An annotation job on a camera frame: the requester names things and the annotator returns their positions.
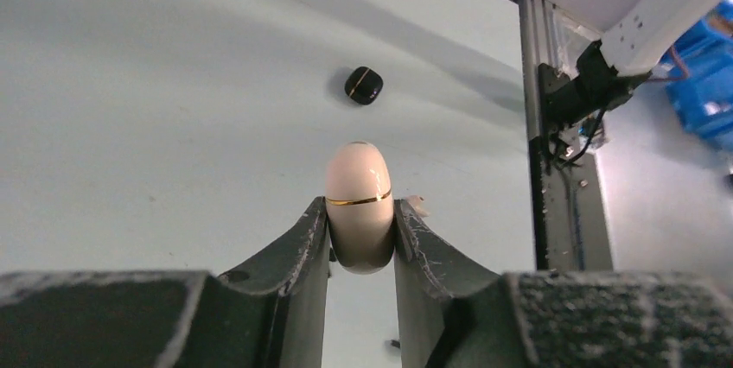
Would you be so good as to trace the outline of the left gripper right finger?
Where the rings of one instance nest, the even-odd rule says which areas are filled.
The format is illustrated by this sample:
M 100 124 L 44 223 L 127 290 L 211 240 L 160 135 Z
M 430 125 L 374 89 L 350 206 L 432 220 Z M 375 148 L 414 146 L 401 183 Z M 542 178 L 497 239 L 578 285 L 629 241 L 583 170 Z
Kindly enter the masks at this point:
M 405 367 L 729 367 L 732 301 L 701 276 L 497 274 L 394 204 Z

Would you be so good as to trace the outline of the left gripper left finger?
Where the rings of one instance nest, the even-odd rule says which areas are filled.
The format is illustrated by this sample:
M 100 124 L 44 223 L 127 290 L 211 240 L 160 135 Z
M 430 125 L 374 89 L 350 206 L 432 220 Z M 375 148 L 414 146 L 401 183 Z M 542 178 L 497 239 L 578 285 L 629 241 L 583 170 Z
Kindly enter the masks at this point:
M 1 277 L 4 367 L 317 367 L 328 286 L 323 197 L 243 263 Z

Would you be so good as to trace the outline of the beige earbud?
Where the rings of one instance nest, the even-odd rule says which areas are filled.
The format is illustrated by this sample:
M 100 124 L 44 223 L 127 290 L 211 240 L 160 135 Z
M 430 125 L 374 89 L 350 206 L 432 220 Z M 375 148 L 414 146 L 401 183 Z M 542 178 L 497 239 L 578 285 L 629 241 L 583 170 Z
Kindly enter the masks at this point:
M 406 196 L 405 201 L 411 206 L 415 214 L 417 214 L 419 217 L 426 218 L 430 216 L 430 213 L 424 207 L 424 197 L 413 194 Z

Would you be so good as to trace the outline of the beige earbud charging case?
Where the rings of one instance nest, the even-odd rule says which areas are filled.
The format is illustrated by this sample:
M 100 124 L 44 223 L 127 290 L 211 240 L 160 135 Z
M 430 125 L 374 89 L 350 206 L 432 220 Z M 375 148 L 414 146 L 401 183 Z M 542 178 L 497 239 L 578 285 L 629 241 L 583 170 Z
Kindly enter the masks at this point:
M 325 201 L 338 263 L 357 275 L 385 268 L 394 249 L 392 182 L 378 148 L 365 141 L 340 147 L 328 162 Z

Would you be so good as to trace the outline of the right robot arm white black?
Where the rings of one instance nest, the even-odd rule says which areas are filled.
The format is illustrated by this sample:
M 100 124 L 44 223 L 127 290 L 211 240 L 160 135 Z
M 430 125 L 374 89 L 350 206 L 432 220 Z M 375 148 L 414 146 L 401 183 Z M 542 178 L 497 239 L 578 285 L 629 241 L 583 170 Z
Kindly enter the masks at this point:
M 542 123 L 564 129 L 594 111 L 625 104 L 664 53 L 722 0 L 639 0 L 577 58 L 577 76 L 549 92 Z

